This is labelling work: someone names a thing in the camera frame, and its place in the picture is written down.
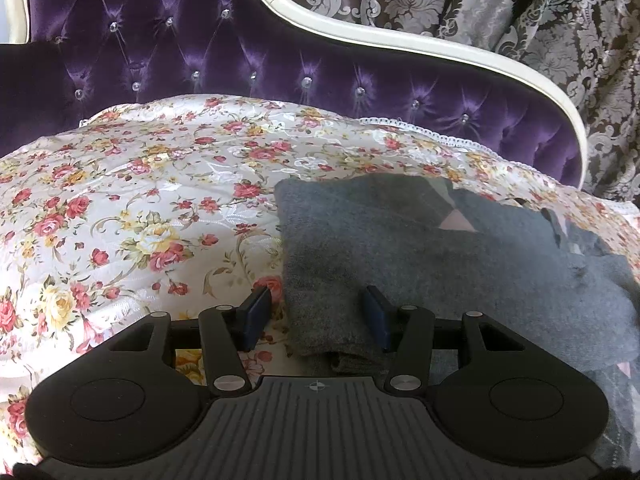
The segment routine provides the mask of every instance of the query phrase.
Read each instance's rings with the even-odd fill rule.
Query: purple headboard
[[[225,93],[400,118],[475,140],[577,185],[574,128],[547,96],[490,70],[339,43],[260,0],[29,0],[31,43],[0,45],[0,155],[104,108]]]

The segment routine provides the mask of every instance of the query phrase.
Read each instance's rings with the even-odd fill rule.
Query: bedspread
[[[112,107],[0,159],[4,468],[39,460],[24,422],[31,389],[155,310],[193,318],[267,285],[272,319],[255,351],[241,354],[244,366],[254,381],[303,374],[287,347],[273,187],[374,171],[446,176],[493,200],[553,208],[624,254],[640,279],[634,206],[561,186],[466,140],[235,96]],[[200,351],[179,351],[177,368],[204,380]]]

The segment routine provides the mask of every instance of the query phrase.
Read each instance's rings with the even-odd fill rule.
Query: damask curtain
[[[294,0],[338,20],[516,59],[572,99],[590,142],[585,190],[640,202],[640,0]]]

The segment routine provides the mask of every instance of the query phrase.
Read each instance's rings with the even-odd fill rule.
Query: ribbed gray plate
[[[167,409],[179,410],[179,399]],[[59,480],[583,480],[598,472],[587,458],[530,469],[478,458],[443,435],[420,401],[385,395],[370,378],[278,377],[214,402],[162,456],[105,469],[49,458],[41,468]]]

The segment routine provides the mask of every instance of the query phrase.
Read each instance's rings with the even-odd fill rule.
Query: folded gray blanket
[[[551,211],[395,174],[292,178],[275,196],[290,341],[303,356],[332,356],[335,372],[386,367],[359,311],[366,285],[437,317],[480,310],[583,372],[615,375],[640,354],[640,291],[626,259]],[[454,211],[475,231],[441,228]],[[455,368],[452,352],[434,353],[435,380]]]

